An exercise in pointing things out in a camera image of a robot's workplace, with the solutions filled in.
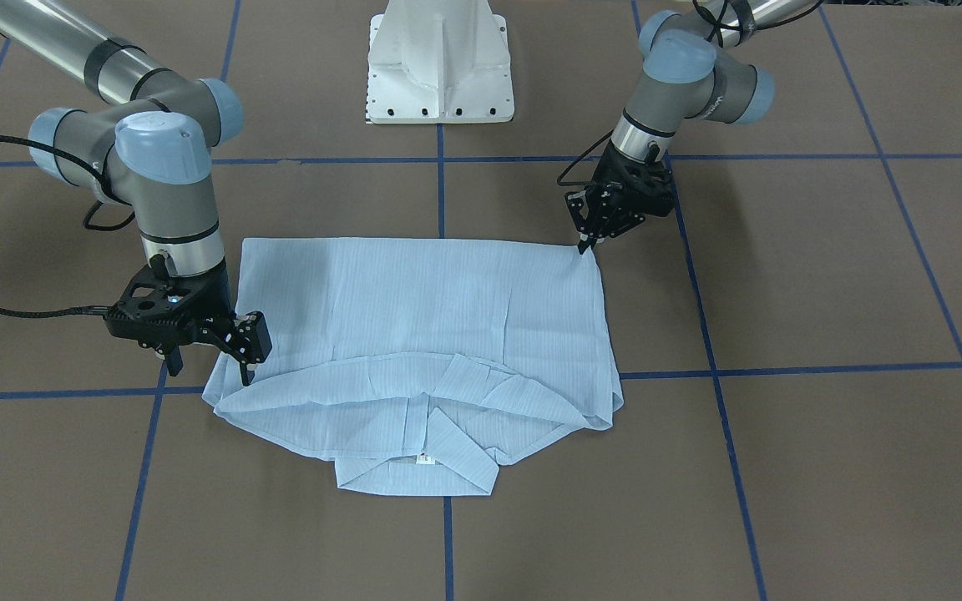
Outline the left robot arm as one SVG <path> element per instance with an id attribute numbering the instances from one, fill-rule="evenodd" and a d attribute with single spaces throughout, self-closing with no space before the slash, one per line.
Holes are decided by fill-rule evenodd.
<path id="1" fill-rule="evenodd" d="M 664 160 L 680 126 L 751 124 L 772 106 L 772 75 L 730 49 L 816 10 L 817 1 L 695 1 L 691 11 L 665 10 L 641 24 L 641 74 L 615 127 L 593 144 L 595 170 L 585 181 L 557 179 L 581 254 L 675 209 Z"/>

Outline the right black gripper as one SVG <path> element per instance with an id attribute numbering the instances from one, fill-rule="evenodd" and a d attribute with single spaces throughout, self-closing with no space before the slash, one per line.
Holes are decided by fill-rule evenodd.
<path id="1" fill-rule="evenodd" d="M 249 386 L 257 366 L 270 357 L 271 335 L 263 312 L 233 313 L 226 262 L 197 276 L 171 276 L 165 261 L 149 261 L 148 267 L 156 288 L 156 309 L 147 320 L 156 324 L 150 346 L 165 351 L 168 376 L 184 368 L 179 346 L 210 345 L 235 361 L 241 384 Z"/>

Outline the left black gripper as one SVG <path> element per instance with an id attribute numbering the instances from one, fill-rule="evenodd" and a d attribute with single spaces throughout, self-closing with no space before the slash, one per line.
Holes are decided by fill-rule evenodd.
<path id="1" fill-rule="evenodd" d="M 672 212 L 673 178 L 661 154 L 661 148 L 652 142 L 646 146 L 644 159 L 631 159 L 614 142 L 608 142 L 595 169 L 599 193 L 581 190 L 565 195 L 580 237 L 578 254 L 593 250 L 601 240 L 624 235 L 641 225 L 646 215 L 666 217 Z"/>

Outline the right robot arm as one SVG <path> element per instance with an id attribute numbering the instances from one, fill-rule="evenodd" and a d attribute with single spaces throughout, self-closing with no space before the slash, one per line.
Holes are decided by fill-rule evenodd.
<path id="1" fill-rule="evenodd" d="M 155 351 L 169 376 L 180 348 L 217 347 L 244 386 L 270 356 L 263 313 L 230 300 L 211 149 L 243 129 L 243 107 L 217 78 L 190 81 L 60 1 L 0 1 L 0 35 L 68 73 L 106 104 L 99 113 L 53 108 L 24 138 L 43 172 L 87 187 L 97 205 L 131 208 L 144 266 L 111 306 L 24 311 L 24 319 L 98 316 L 109 334 Z"/>

